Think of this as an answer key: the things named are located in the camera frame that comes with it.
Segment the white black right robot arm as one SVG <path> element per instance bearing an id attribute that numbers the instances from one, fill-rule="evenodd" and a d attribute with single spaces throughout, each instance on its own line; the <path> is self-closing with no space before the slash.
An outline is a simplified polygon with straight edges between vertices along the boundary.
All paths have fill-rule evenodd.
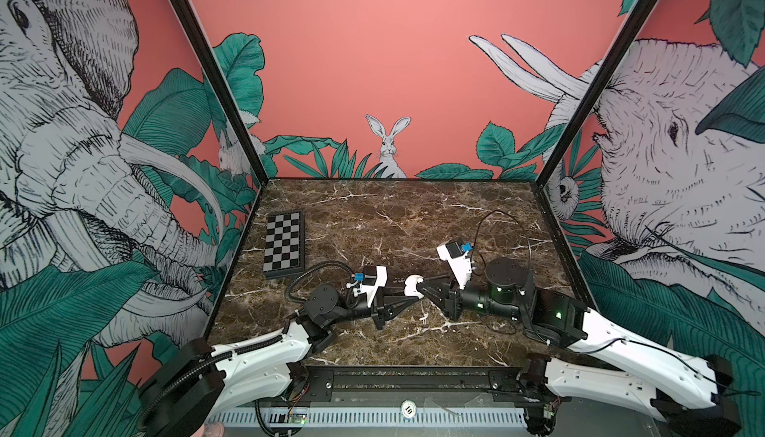
<path id="1" fill-rule="evenodd" d="M 452 321 L 464 311 L 503 317 L 521 323 L 529 339 L 605 363 L 590 367 L 531 353 L 518 375 L 494 383 L 495 395 L 523 409 L 530 434 L 550 435 L 560 404 L 570 398 L 643 413 L 679 436 L 741 430 L 727 359 L 693 357 L 641 337 L 578 300 L 537 287 L 531 269 L 516 260 L 491 261 L 484 285 L 470 280 L 468 259 L 449 263 L 451 277 L 410 276 L 406 291 L 429 299 Z"/>

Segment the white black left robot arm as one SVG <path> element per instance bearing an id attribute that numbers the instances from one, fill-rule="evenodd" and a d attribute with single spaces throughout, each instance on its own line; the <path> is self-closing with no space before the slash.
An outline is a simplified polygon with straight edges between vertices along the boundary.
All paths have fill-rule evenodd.
<path id="1" fill-rule="evenodd" d="M 139 391 L 137 428 L 147 436 L 190 436 L 210 415 L 278 397 L 308 380 L 302 362 L 336 339 L 335 323 L 370 319 L 381 329 L 421 299 L 416 290 L 361 282 L 344 294 L 320 285 L 277 331 L 217 347 L 193 339 Z"/>

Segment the white round puck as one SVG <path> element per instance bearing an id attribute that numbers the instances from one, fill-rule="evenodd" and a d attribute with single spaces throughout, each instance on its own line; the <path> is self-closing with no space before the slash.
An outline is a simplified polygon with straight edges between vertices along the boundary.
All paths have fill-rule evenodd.
<path id="1" fill-rule="evenodd" d="M 410 275 L 404 280 L 404 295 L 410 298 L 423 299 L 424 294 L 418 289 L 418 285 L 424 282 L 421 275 Z"/>

